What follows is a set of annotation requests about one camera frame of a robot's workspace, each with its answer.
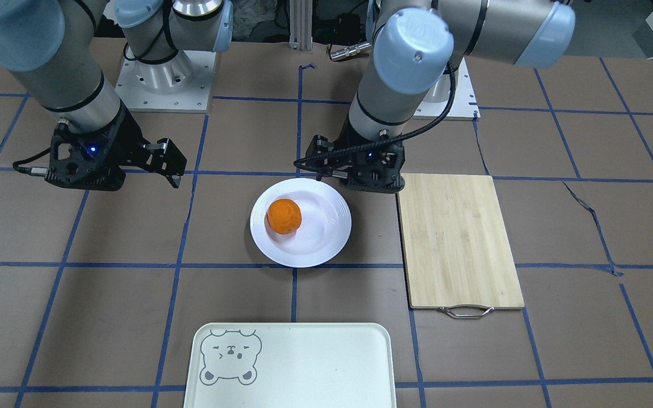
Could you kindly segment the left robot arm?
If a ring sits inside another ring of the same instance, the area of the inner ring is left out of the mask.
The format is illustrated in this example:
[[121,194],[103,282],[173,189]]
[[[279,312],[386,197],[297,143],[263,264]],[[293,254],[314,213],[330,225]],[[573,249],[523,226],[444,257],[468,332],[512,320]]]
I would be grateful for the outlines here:
[[404,132],[430,88],[445,78],[455,90],[457,69],[468,55],[550,67],[569,46],[575,23],[575,11],[560,1],[381,1],[370,62],[334,143],[348,154],[327,160],[344,171],[340,185],[400,191],[402,143],[437,125]]

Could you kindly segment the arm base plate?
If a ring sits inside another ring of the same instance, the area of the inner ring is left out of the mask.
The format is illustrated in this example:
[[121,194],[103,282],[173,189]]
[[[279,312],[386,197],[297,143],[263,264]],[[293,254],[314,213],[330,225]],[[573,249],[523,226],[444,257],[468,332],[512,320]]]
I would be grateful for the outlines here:
[[[481,114],[465,59],[461,60],[455,79],[456,96],[446,120],[470,121],[479,119]],[[450,78],[448,74],[443,74],[440,80],[426,93],[415,110],[414,118],[420,120],[436,118],[447,105],[449,95]]]
[[160,65],[125,61],[115,88],[133,113],[207,113],[217,59],[186,50]]

